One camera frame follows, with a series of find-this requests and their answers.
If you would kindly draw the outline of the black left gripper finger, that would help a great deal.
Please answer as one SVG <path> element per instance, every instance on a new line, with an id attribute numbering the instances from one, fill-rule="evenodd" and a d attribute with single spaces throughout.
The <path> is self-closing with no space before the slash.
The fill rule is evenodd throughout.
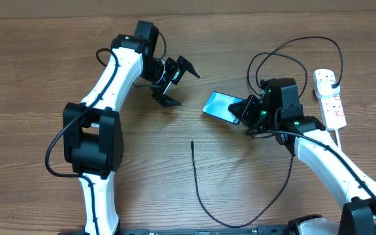
<path id="1" fill-rule="evenodd" d="M 172 107 L 172 106 L 181 106 L 182 103 L 169 97 L 165 93 L 165 87 L 155 87 L 152 88 L 152 97 L 162 106 L 162 107 Z"/>
<path id="2" fill-rule="evenodd" d="M 184 71 L 188 71 L 195 77 L 200 78 L 200 75 L 194 69 L 193 64 L 189 62 L 186 58 L 180 57 L 180 63 Z"/>

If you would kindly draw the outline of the blue Galaxy smartphone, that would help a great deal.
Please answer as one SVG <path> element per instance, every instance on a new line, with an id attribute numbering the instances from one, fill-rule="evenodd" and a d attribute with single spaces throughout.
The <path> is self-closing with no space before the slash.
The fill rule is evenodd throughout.
<path id="1" fill-rule="evenodd" d="M 241 101 L 242 99 L 240 98 L 214 91 L 205 103 L 202 112 L 231 124 L 238 125 L 240 120 L 228 110 L 228 107 L 231 104 Z"/>

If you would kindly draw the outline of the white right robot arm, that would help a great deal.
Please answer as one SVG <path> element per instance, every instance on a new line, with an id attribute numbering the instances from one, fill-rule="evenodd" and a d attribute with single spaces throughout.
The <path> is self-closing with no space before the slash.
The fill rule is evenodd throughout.
<path id="1" fill-rule="evenodd" d="M 288 223 L 287 234 L 376 234 L 376 181 L 334 143 L 325 126 L 305 116 L 292 78 L 265 81 L 260 97 L 229 105 L 247 134 L 270 133 L 321 180 L 341 209 L 338 222 L 308 215 Z"/>

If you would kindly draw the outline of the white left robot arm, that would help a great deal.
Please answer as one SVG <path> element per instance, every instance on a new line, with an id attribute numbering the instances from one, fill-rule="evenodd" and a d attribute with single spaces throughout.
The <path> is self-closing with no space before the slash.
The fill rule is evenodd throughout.
<path id="1" fill-rule="evenodd" d="M 63 141 L 66 162 L 72 173 L 66 178 L 80 181 L 86 207 L 86 225 L 81 234 L 119 234 L 120 220 L 114 203 L 114 177 L 123 154 L 124 141 L 120 110 L 134 81 L 141 77 L 149 84 L 152 97 L 164 108 L 181 103 L 166 94 L 185 72 L 196 76 L 191 62 L 183 56 L 162 60 L 154 56 L 159 29 L 139 21 L 133 35 L 119 34 L 106 52 L 110 59 L 94 88 L 81 102 L 69 102 L 63 109 L 63 128 L 52 140 L 44 163 L 50 174 L 64 175 L 50 167 L 50 154 Z"/>

